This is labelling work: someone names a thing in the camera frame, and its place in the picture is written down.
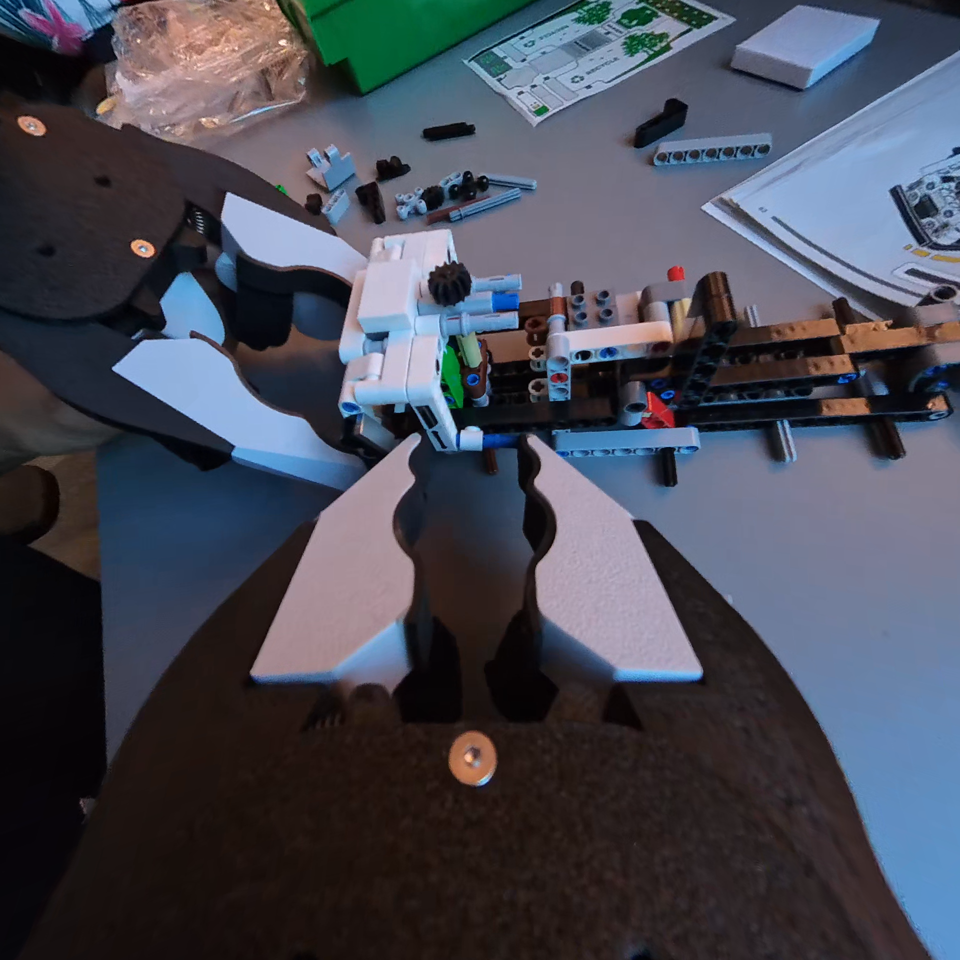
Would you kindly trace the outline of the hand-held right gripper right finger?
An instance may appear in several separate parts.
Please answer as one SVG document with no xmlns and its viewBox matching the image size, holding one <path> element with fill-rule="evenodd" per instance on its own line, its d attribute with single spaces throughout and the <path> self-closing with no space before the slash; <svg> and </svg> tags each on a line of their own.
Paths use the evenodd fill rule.
<svg viewBox="0 0 960 960">
<path fill-rule="evenodd" d="M 630 512 L 534 436 L 520 438 L 517 461 L 533 557 L 522 607 L 486 664 L 498 712 L 541 721 L 562 690 L 603 706 L 617 684 L 700 681 Z"/>
</svg>

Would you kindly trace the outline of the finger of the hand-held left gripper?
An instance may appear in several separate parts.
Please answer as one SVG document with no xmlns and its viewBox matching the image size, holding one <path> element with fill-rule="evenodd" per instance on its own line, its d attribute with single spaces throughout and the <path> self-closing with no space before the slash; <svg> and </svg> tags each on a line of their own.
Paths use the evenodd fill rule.
<svg viewBox="0 0 960 960">
<path fill-rule="evenodd" d="M 337 236 L 233 193 L 224 197 L 220 224 L 216 275 L 233 294 L 226 327 L 256 351 L 287 342 L 296 295 L 347 308 L 367 266 Z"/>
<path fill-rule="evenodd" d="M 114 373 L 226 440 L 239 464 L 339 491 L 365 474 L 358 457 L 326 444 L 303 417 L 264 403 L 220 343 L 204 338 L 225 329 L 191 274 L 175 278 L 160 306 L 174 332 L 190 338 L 142 339 Z"/>
</svg>

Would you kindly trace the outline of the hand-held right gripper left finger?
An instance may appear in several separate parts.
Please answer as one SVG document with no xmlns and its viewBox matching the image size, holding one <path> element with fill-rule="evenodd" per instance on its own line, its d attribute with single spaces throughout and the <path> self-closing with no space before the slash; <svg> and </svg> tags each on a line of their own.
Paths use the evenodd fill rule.
<svg viewBox="0 0 960 960">
<path fill-rule="evenodd" d="M 258 683 L 387 690 L 413 721 L 460 717 L 460 657 L 414 547 L 424 498 L 405 438 L 318 517 L 250 669 Z"/>
</svg>

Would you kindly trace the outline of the partly built lego truck chassis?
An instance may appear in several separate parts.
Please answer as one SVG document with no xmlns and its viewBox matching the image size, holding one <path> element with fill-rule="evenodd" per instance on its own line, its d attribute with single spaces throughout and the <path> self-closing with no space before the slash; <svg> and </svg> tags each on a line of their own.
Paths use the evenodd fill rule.
<svg viewBox="0 0 960 960">
<path fill-rule="evenodd" d="M 498 450 L 539 434 L 566 458 L 654 455 L 672 487 L 678 455 L 711 432 L 763 431 L 792 463 L 796 428 L 859 425 L 902 459 L 899 424 L 954 412 L 958 288 L 937 283 L 894 318 L 840 297 L 825 317 L 772 325 L 736 309 L 722 271 L 524 300 L 518 274 L 472 274 L 434 229 L 372 242 L 339 354 L 342 440 L 368 463 L 421 433 L 442 453 L 481 452 L 493 474 Z"/>
</svg>

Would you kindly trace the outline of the small grey lego hinge piece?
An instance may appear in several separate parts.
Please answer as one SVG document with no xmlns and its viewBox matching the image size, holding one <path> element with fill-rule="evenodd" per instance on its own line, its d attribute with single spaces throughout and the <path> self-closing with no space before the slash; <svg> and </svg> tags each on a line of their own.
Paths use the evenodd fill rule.
<svg viewBox="0 0 960 960">
<path fill-rule="evenodd" d="M 306 176 L 323 190 L 335 191 L 356 174 L 353 155 L 349 151 L 342 153 L 333 144 L 325 150 L 308 150 L 306 157 Z"/>
</svg>

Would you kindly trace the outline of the pile of small lego pieces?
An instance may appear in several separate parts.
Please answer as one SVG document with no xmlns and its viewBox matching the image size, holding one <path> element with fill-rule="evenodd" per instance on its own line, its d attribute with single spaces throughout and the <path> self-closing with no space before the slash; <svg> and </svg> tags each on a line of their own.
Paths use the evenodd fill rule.
<svg viewBox="0 0 960 960">
<path fill-rule="evenodd" d="M 500 202 L 507 203 L 517 199 L 522 191 L 536 191 L 538 182 L 532 177 L 512 174 L 473 174 L 470 171 L 455 172 L 443 177 L 439 183 L 416 188 L 406 193 L 394 195 L 396 217 L 401 222 L 410 218 L 426 217 L 426 222 L 461 219 L 453 217 L 455 210 L 477 206 L 478 210 L 488 210 Z M 491 187 L 501 188 L 500 194 L 488 196 Z M 354 190 L 357 202 L 370 215 L 373 222 L 383 224 L 386 220 L 386 200 L 379 190 L 379 181 L 361 184 Z M 344 186 L 333 193 L 309 194 L 305 209 L 313 215 L 323 216 L 331 226 L 336 226 L 350 207 L 350 198 Z"/>
</svg>

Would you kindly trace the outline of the black angled lego piece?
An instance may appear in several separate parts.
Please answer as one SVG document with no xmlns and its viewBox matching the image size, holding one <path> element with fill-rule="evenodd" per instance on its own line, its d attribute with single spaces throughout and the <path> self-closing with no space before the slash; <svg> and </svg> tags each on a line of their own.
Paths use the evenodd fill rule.
<svg viewBox="0 0 960 960">
<path fill-rule="evenodd" d="M 643 149 L 666 140 L 687 122 L 689 105 L 677 98 L 668 98 L 652 118 L 640 124 L 634 132 L 632 146 Z"/>
</svg>

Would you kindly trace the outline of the grey lego beam with holes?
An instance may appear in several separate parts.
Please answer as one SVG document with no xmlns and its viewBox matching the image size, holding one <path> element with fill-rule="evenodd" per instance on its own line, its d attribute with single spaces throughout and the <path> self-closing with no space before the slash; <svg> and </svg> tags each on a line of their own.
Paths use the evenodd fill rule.
<svg viewBox="0 0 960 960">
<path fill-rule="evenodd" d="M 712 136 L 659 143 L 654 150 L 656 167 L 738 162 L 765 159 L 772 151 L 770 133 Z"/>
</svg>

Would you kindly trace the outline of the lego instruction booklet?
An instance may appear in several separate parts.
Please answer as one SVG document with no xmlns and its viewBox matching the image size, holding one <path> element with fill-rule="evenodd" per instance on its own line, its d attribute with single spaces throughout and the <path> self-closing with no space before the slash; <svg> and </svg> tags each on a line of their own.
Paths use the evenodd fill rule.
<svg viewBox="0 0 960 960">
<path fill-rule="evenodd" d="M 959 282 L 959 54 L 702 211 L 870 318 Z"/>
</svg>

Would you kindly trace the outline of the crumpled clear plastic bag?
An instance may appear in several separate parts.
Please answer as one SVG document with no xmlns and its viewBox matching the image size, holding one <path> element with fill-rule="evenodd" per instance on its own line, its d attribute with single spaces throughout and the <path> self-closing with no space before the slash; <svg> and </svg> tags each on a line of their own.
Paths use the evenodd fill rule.
<svg viewBox="0 0 960 960">
<path fill-rule="evenodd" d="M 114 128 L 188 142 L 306 97 L 308 50 L 276 2 L 147 2 L 112 26 L 96 114 Z"/>
</svg>

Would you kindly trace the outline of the floral printed cloth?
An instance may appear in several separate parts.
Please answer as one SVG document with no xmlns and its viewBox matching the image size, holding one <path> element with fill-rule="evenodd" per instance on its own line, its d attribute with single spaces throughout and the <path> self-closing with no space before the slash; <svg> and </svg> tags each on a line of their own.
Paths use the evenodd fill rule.
<svg viewBox="0 0 960 960">
<path fill-rule="evenodd" d="M 3 37 L 76 57 L 114 17 L 112 1 L 1 1 Z"/>
</svg>

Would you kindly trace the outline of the green box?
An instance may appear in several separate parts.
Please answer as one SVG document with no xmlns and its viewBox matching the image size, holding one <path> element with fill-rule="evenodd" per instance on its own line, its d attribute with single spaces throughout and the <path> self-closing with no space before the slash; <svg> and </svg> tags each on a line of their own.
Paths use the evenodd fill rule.
<svg viewBox="0 0 960 960">
<path fill-rule="evenodd" d="M 432 59 L 527 1 L 278 1 L 326 67 L 359 94 Z"/>
</svg>

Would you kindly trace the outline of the green printed sticker sheet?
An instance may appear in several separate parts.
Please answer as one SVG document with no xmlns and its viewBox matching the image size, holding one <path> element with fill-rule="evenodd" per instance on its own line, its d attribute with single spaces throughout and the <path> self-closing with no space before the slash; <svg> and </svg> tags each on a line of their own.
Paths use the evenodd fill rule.
<svg viewBox="0 0 960 960">
<path fill-rule="evenodd" d="M 577 2 L 464 64 L 537 126 L 735 21 L 702 2 Z"/>
</svg>

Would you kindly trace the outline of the small white box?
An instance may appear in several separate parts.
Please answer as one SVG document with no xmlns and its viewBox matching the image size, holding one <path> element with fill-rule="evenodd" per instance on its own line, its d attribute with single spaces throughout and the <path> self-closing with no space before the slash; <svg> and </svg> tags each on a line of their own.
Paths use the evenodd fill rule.
<svg viewBox="0 0 960 960">
<path fill-rule="evenodd" d="M 806 90 L 873 40 L 880 20 L 819 6 L 794 6 L 736 45 L 730 68 Z"/>
</svg>

